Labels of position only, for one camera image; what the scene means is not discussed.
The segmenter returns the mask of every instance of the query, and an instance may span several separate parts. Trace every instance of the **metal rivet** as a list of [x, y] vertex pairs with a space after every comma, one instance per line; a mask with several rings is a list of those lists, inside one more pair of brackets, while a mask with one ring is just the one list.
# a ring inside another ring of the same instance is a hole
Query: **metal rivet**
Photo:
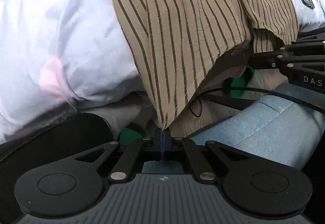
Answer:
[[150, 137], [144, 137], [144, 138], [142, 138], [142, 140], [144, 141], [145, 146], [150, 146], [152, 144]]
[[216, 175], [214, 173], [211, 173], [211, 172], [204, 172], [202, 174], [200, 174], [200, 178], [202, 180], [208, 180], [208, 181], [211, 181], [213, 179], [215, 179]]
[[126, 173], [123, 172], [114, 172], [110, 174], [110, 177], [114, 180], [123, 180], [126, 178]]

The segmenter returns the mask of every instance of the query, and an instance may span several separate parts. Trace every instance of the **silver screw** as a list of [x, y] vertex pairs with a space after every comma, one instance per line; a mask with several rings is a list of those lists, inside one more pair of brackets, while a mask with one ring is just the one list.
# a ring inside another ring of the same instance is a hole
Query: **silver screw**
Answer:
[[216, 175], [214, 173], [211, 173], [211, 172], [204, 172], [202, 174], [200, 174], [200, 178], [202, 180], [208, 180], [208, 181], [211, 181], [213, 179], [215, 179]]
[[114, 172], [110, 174], [110, 177], [114, 180], [123, 180], [126, 178], [126, 173], [123, 172]]

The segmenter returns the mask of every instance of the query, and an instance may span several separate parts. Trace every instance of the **black cable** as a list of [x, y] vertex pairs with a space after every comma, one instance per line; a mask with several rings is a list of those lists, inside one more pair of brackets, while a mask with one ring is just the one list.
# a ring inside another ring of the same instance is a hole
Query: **black cable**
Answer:
[[[200, 106], [201, 106], [201, 111], [200, 111], [199, 115], [196, 115], [196, 114], [194, 113], [194, 111], [192, 110], [192, 108], [191, 108], [192, 105], [193, 105], [193, 103], [194, 103], [196, 100], [199, 100], [199, 103], [200, 103]], [[201, 102], [201, 99], [199, 98], [199, 96], [196, 96], [196, 98], [192, 101], [192, 103], [189, 105], [188, 108], [190, 109], [191, 113], [192, 113], [195, 117], [197, 117], [197, 118], [200, 118], [200, 117], [201, 117], [201, 115], [202, 115], [202, 102]]]
[[291, 97], [291, 96], [288, 96], [288, 95], [285, 95], [285, 94], [282, 94], [282, 93], [278, 93], [278, 92], [270, 91], [270, 90], [266, 90], [266, 89], [261, 89], [261, 88], [240, 88], [240, 87], [233, 87], [233, 88], [227, 88], [227, 89], [225, 89], [225, 88], [215, 88], [215, 89], [210, 89], [210, 90], [200, 94], [199, 96], [202, 96], [202, 95], [205, 95], [205, 94], [208, 94], [208, 93], [211, 93], [211, 92], [229, 91], [229, 90], [244, 90], [244, 91], [254, 91], [254, 92], [265, 93], [265, 94], [269, 94], [269, 95], [272, 95], [272, 96], [277, 96], [277, 97], [280, 97], [280, 98], [284, 98], [286, 100], [290, 100], [290, 101], [292, 101], [294, 103], [297, 103], [299, 105], [303, 105], [305, 107], [316, 110], [316, 111], [318, 111], [318, 112], [320, 112], [322, 114], [325, 114], [324, 109], [319, 108], [318, 106], [315, 106], [315, 105], [313, 105], [311, 103], [308, 103], [306, 101], [303, 101], [303, 100], [300, 100], [300, 99], [297, 99], [297, 98], [294, 98], [294, 97]]

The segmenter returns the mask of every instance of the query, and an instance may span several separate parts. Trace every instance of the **circular pad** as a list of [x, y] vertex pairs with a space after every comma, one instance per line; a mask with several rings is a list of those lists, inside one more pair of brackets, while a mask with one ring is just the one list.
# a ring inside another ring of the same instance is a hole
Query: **circular pad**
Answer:
[[48, 195], [63, 195], [76, 186], [74, 177], [67, 174], [51, 174], [44, 176], [38, 182], [38, 188]]
[[281, 174], [274, 172], [259, 172], [251, 177], [251, 184], [265, 193], [279, 193], [289, 185], [289, 181]]

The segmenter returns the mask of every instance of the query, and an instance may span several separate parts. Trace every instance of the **logo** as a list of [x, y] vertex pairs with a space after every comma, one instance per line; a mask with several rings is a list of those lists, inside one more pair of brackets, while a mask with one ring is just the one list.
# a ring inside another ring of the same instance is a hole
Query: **logo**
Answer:
[[306, 83], [310, 83], [310, 84], [314, 84], [314, 85], [318, 85], [319, 87], [323, 86], [323, 80], [317, 80], [314, 78], [308, 78], [307, 76], [303, 76], [303, 81]]
[[165, 181], [165, 180], [168, 180], [168, 177], [167, 176], [162, 176], [159, 178], [161, 181]]

